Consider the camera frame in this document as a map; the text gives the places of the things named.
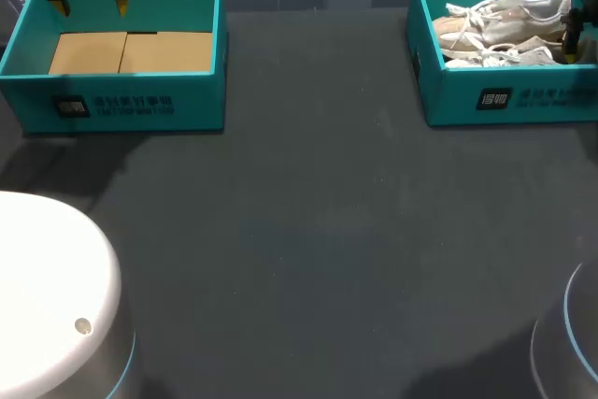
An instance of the white cylinder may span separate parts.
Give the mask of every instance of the white cylinder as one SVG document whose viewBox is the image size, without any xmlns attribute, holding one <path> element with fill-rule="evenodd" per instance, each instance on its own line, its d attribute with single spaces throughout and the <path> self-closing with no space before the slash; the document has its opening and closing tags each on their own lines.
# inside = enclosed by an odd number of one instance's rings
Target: white cylinder
<svg viewBox="0 0 598 399">
<path fill-rule="evenodd" d="M 537 321 L 530 357 L 543 399 L 598 397 L 598 261 L 580 265 Z"/>
<path fill-rule="evenodd" d="M 0 398 L 136 399 L 136 340 L 118 259 L 93 221 L 0 192 Z"/>
</svg>

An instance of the black label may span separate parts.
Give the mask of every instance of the black label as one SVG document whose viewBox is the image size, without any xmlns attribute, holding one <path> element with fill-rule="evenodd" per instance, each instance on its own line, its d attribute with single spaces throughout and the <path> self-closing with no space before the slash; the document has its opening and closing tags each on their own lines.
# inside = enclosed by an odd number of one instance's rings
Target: black label
<svg viewBox="0 0 598 399">
<path fill-rule="evenodd" d="M 421 61 L 420 61 L 420 53 L 416 48 L 411 55 L 411 64 L 413 65 L 413 72 L 415 73 L 415 80 L 420 84 L 420 71 L 421 71 Z"/>
<path fill-rule="evenodd" d="M 477 110 L 506 109 L 513 93 L 512 88 L 488 88 L 482 90 L 477 100 Z"/>
<path fill-rule="evenodd" d="M 82 95 L 54 95 L 52 100 L 61 117 L 90 117 L 90 110 L 85 105 Z"/>
</svg>

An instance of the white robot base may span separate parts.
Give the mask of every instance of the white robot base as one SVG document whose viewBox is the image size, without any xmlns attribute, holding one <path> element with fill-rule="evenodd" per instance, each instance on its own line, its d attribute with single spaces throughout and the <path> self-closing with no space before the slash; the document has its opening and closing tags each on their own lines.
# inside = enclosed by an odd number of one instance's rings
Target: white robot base
<svg viewBox="0 0 598 399">
<path fill-rule="evenodd" d="M 0 316 L 0 398 L 138 398 L 119 262 L 78 210 L 0 192 Z"/>
</svg>

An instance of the cardboard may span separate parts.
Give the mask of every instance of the cardboard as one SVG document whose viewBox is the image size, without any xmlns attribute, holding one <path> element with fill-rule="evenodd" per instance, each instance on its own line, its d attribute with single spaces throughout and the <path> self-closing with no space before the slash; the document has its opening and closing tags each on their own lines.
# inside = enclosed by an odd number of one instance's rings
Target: cardboard
<svg viewBox="0 0 598 399">
<path fill-rule="evenodd" d="M 51 74 L 209 71 L 211 33 L 70 33 L 58 42 Z"/>
<path fill-rule="evenodd" d="M 50 74 L 118 73 L 126 37 L 126 32 L 62 34 Z"/>
<path fill-rule="evenodd" d="M 212 57 L 211 33 L 129 34 L 121 73 L 205 72 Z"/>
</svg>

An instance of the white sneaker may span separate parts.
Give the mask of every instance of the white sneaker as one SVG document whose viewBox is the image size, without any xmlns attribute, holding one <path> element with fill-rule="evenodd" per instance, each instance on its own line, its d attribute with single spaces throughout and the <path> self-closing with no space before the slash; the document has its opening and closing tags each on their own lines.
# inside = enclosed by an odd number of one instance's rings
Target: white sneaker
<svg viewBox="0 0 598 399">
<path fill-rule="evenodd" d="M 436 19 L 434 31 L 444 55 L 470 58 L 480 46 L 562 37 L 561 16 L 571 5 L 571 0 L 485 0 L 471 8 L 447 4 L 450 16 Z"/>
<path fill-rule="evenodd" d="M 450 68 L 501 67 L 514 65 L 558 65 L 548 47 L 520 52 L 516 47 L 509 50 L 495 50 L 490 47 L 473 58 L 452 60 L 446 63 Z"/>
</svg>

